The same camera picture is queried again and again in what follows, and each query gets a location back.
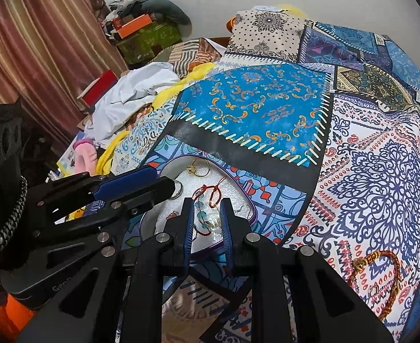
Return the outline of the striped brown cushion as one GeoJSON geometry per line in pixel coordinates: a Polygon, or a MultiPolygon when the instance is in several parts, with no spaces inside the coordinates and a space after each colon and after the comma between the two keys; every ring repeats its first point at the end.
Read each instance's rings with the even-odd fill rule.
{"type": "Polygon", "coordinates": [[[208,38],[197,38],[176,43],[163,49],[152,62],[166,62],[173,67],[174,73],[185,78],[196,66],[219,61],[226,47],[208,38]]]}

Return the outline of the white crumpled cloth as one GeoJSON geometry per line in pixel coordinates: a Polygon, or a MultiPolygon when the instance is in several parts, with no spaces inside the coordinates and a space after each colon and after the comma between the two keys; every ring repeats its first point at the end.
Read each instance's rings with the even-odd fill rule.
{"type": "Polygon", "coordinates": [[[95,104],[84,135],[106,147],[108,140],[142,107],[151,104],[162,90],[179,82],[174,66],[168,62],[152,62],[128,71],[95,104]]]}

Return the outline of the pink plush slipper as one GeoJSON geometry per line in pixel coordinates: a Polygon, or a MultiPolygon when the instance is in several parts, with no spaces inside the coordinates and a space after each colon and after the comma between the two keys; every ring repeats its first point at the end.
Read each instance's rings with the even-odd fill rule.
{"type": "Polygon", "coordinates": [[[88,172],[90,176],[94,176],[98,158],[93,140],[83,138],[74,143],[73,149],[75,152],[75,173],[88,172]]]}

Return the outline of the orange box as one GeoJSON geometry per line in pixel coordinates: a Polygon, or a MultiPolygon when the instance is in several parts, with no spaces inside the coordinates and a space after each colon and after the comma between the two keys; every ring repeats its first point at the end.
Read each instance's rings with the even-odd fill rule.
{"type": "Polygon", "coordinates": [[[131,20],[130,22],[120,26],[117,29],[117,33],[122,39],[124,39],[125,37],[130,36],[131,34],[139,31],[140,29],[145,28],[151,23],[152,20],[149,15],[140,15],[139,17],[131,20]]]}

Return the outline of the striped red curtain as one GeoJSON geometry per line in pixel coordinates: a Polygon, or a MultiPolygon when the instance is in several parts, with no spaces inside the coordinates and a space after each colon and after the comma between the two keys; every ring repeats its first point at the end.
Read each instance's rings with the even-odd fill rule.
{"type": "Polygon", "coordinates": [[[101,21],[105,0],[0,0],[0,104],[20,101],[62,152],[83,117],[79,94],[127,66],[101,21]]]}

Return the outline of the red and white box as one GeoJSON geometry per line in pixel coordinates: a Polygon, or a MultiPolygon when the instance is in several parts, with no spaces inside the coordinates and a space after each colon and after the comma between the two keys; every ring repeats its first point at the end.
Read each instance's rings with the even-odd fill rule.
{"type": "Polygon", "coordinates": [[[112,71],[104,71],[93,80],[77,97],[85,108],[91,108],[118,82],[117,75],[112,71]]]}

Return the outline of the pile of dark clothes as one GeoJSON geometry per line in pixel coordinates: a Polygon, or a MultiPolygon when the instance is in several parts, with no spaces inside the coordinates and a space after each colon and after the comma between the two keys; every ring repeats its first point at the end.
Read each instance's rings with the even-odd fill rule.
{"type": "Polygon", "coordinates": [[[136,19],[141,15],[149,15],[152,21],[169,21],[180,26],[189,26],[190,17],[170,0],[113,0],[108,4],[110,13],[101,23],[106,36],[114,30],[114,20],[131,16],[136,19]]]}

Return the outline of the yellow cloth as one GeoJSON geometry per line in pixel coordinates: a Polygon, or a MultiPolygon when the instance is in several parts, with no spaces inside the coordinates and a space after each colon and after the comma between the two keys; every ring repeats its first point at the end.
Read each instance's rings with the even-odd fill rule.
{"type": "Polygon", "coordinates": [[[170,120],[179,93],[203,79],[214,67],[214,63],[196,66],[185,78],[159,92],[151,104],[131,116],[108,140],[98,158],[96,174],[119,175],[139,167],[170,120]]]}

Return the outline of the yellow pillow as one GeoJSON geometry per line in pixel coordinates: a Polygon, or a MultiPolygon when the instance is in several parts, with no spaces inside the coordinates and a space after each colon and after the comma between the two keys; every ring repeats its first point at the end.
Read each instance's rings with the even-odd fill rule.
{"type": "Polygon", "coordinates": [[[288,12],[290,14],[300,16],[301,18],[306,19],[308,16],[307,14],[302,11],[301,9],[297,8],[296,6],[289,5],[289,4],[280,4],[278,7],[283,10],[284,12],[288,12]]]}

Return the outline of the green patterned box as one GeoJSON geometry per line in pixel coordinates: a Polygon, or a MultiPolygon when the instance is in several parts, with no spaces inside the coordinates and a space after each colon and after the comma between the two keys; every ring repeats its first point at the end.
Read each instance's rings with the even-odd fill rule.
{"type": "Polygon", "coordinates": [[[181,33],[175,23],[154,22],[117,42],[120,54],[128,66],[145,64],[162,50],[181,41],[181,33]]]}

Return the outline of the patchwork patterned bedspread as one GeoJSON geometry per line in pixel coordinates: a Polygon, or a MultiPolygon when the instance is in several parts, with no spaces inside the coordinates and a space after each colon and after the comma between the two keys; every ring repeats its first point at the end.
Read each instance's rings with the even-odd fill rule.
{"type": "MultiPolygon", "coordinates": [[[[420,325],[420,70],[389,37],[251,9],[225,53],[182,90],[141,162],[191,155],[235,178],[253,229],[311,246],[396,342],[420,325]]],[[[233,288],[220,252],[199,270],[233,288]]]]}

